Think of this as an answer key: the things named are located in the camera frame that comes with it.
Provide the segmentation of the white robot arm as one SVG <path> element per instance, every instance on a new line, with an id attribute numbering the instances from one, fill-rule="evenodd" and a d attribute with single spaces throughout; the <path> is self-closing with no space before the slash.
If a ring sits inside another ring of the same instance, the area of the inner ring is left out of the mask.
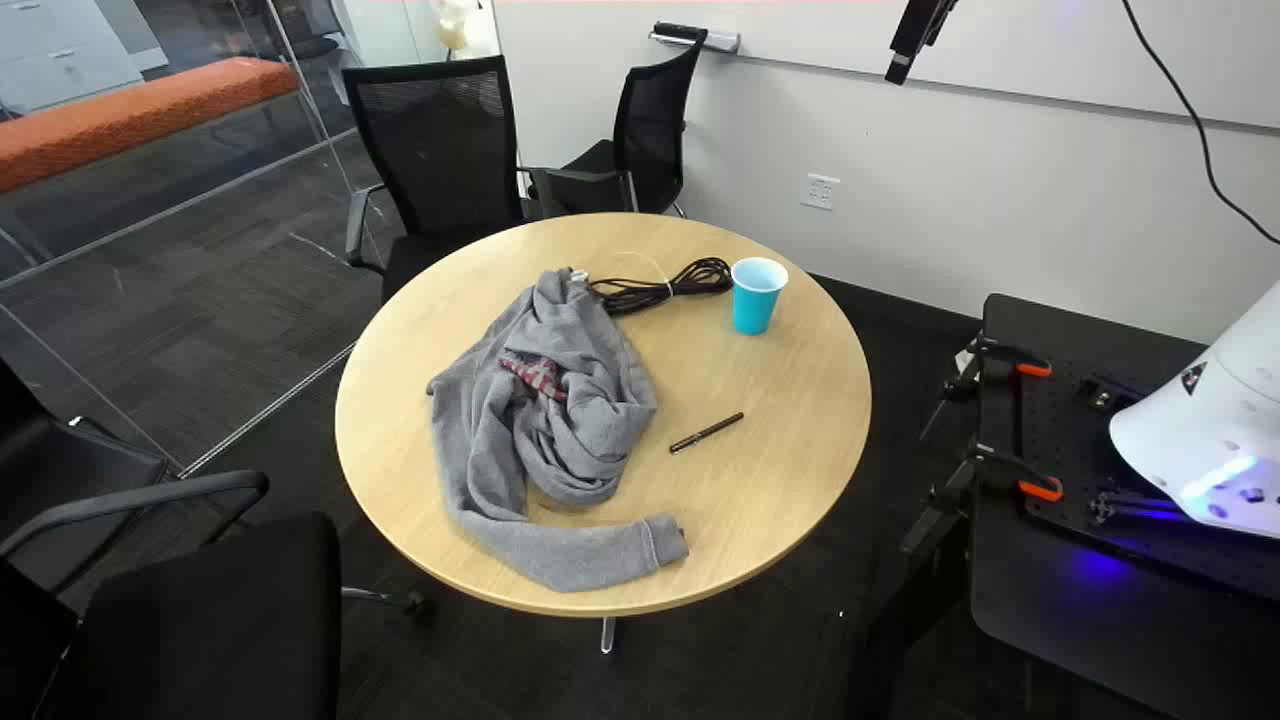
<path id="1" fill-rule="evenodd" d="M 1280 283 L 1117 411 L 1107 441 L 1188 519 L 1280 538 Z"/>

